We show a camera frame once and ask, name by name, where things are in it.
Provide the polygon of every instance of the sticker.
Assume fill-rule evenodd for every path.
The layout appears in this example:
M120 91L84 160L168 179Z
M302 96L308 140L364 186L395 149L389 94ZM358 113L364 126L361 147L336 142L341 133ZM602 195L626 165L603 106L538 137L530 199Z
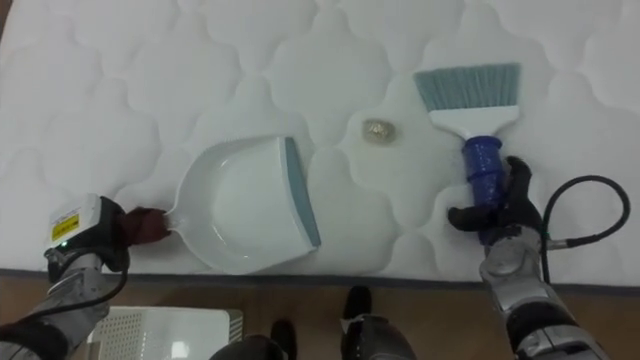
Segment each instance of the sticker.
M72 215L60 221L53 227L53 231L51 232L51 241L60 239L78 227L80 227L80 214Z

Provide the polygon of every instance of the white mattress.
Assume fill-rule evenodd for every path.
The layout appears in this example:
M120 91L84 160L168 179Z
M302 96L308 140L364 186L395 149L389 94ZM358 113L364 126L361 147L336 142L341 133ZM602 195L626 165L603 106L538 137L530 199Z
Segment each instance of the white mattress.
M0 268L44 269L48 216L74 195L169 209L205 148L288 134L323 245L269 273L478 280L482 248L444 219L470 201L461 141L430 124L412 74L522 63L523 117L500 137L532 165L537 199L596 173L637 207L638 34L632 0L15 0L0 46ZM397 140L365 142L371 118ZM620 208L584 185L552 235L603 229ZM638 214L552 253L554 281L640 285ZM133 255L137 273L215 273L177 236Z

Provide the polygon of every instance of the hand brush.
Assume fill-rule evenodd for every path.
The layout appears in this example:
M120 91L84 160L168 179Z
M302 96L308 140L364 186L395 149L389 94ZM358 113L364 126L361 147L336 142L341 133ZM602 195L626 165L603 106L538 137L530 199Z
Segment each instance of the hand brush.
M517 105L520 65L455 67L414 74L433 124L464 140L462 154L475 205L499 206L505 173L493 136L520 115ZM479 233L486 245L487 234Z

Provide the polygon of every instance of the blue brush handle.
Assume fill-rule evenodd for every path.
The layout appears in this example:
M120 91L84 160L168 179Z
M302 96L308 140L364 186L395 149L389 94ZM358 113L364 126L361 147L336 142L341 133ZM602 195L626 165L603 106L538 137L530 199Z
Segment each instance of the blue brush handle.
M505 173L500 158L501 147L502 142L496 137L476 136L467 140L462 148L475 205L497 207L502 202ZM487 245L487 235L478 233L483 245Z

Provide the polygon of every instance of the blue bristles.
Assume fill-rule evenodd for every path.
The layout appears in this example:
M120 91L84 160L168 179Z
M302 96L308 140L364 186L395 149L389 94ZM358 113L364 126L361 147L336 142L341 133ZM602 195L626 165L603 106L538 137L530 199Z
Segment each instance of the blue bristles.
M413 79L429 111L512 106L518 102L520 64L423 71Z

